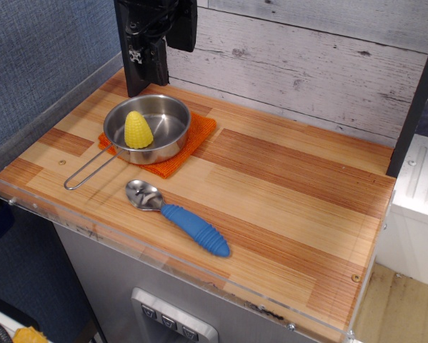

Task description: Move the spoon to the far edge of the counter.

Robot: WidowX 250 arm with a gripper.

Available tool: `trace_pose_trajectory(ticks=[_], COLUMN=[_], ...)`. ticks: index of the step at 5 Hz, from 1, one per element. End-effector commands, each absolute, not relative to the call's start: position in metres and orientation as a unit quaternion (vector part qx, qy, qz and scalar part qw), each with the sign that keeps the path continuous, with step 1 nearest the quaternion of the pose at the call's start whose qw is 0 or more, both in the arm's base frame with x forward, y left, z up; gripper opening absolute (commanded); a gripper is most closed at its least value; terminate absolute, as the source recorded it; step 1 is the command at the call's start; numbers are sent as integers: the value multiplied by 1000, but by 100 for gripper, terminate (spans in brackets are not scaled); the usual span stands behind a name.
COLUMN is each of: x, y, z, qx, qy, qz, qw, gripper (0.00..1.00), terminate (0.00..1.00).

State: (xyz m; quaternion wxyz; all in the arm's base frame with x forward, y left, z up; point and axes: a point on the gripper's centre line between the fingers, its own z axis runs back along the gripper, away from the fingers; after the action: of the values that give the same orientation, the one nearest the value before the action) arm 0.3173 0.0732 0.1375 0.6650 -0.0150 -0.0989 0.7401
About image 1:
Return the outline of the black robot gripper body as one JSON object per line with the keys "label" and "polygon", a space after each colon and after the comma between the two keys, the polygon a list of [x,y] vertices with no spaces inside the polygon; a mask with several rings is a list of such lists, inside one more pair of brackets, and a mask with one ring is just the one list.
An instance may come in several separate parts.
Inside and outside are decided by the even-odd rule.
{"label": "black robot gripper body", "polygon": [[183,1],[117,1],[124,39],[128,45],[145,45],[163,39],[180,17]]}

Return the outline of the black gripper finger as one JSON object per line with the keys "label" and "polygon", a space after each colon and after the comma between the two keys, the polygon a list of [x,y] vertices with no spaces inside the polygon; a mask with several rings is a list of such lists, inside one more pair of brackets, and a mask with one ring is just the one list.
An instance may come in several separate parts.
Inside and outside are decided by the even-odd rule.
{"label": "black gripper finger", "polygon": [[168,46],[180,51],[193,52],[196,45],[197,0],[178,1],[166,34]]}
{"label": "black gripper finger", "polygon": [[165,40],[150,41],[143,46],[130,44],[129,60],[141,80],[159,86],[169,83]]}

